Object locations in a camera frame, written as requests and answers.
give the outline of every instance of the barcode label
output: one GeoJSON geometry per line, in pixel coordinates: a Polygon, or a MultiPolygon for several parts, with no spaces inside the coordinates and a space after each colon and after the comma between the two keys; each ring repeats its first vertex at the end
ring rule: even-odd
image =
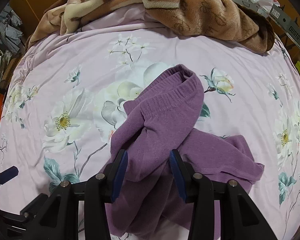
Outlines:
{"type": "Polygon", "coordinates": [[[275,9],[272,9],[272,14],[278,19],[279,18],[279,16],[280,16],[280,13],[277,11],[277,10],[275,10],[275,9]]]}

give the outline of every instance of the bed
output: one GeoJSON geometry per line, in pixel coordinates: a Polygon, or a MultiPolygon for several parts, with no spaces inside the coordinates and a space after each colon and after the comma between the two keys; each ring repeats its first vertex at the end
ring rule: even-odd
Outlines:
{"type": "MultiPolygon", "coordinates": [[[[62,180],[96,174],[126,119],[122,102],[177,64],[194,71],[205,89],[195,127],[245,137],[255,161],[265,165],[249,195],[277,238],[291,239],[300,225],[300,77],[284,46],[276,39],[269,52],[257,54],[237,42],[178,36],[142,4],[119,8],[76,33],[53,33],[22,58],[0,123],[0,171],[14,165],[19,175],[1,186],[0,208],[19,213],[62,180]]],[[[187,236],[185,228],[164,221],[151,239],[187,236]]]]}

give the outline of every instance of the white plastic bag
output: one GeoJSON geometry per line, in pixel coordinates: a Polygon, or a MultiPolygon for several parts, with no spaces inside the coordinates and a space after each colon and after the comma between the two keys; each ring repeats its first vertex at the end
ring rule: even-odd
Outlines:
{"type": "Polygon", "coordinates": [[[251,0],[251,2],[258,3],[258,5],[268,13],[270,13],[273,4],[280,6],[280,3],[277,0],[251,0]]]}

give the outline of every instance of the blue gripper pad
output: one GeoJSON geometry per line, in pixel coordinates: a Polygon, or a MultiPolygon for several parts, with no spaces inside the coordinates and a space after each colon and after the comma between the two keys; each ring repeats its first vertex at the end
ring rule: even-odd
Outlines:
{"type": "Polygon", "coordinates": [[[113,190],[112,190],[112,195],[111,195],[111,200],[113,202],[117,199],[117,197],[119,197],[123,179],[124,179],[124,175],[127,170],[127,166],[128,166],[128,152],[124,151],[122,158],[120,160],[120,164],[119,164],[117,173],[114,176],[113,190]]]}
{"type": "Polygon", "coordinates": [[[13,179],[16,177],[19,173],[19,170],[16,166],[12,166],[5,171],[0,173],[0,185],[5,184],[9,180],[13,179]]]}
{"type": "Polygon", "coordinates": [[[174,155],[173,151],[170,152],[170,157],[169,157],[169,163],[170,163],[170,168],[172,170],[172,174],[174,177],[174,181],[176,182],[179,196],[186,201],[187,194],[186,194],[186,183],[185,180],[181,174],[181,170],[179,168],[176,156],[174,155]]]}

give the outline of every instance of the drawer handle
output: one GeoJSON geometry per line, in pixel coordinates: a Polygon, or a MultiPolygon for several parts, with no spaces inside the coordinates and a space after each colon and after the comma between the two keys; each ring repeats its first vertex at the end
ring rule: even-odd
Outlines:
{"type": "Polygon", "coordinates": [[[242,1],[242,4],[245,6],[245,7],[250,7],[250,4],[249,3],[247,3],[247,2],[245,2],[245,1],[242,1]]]}

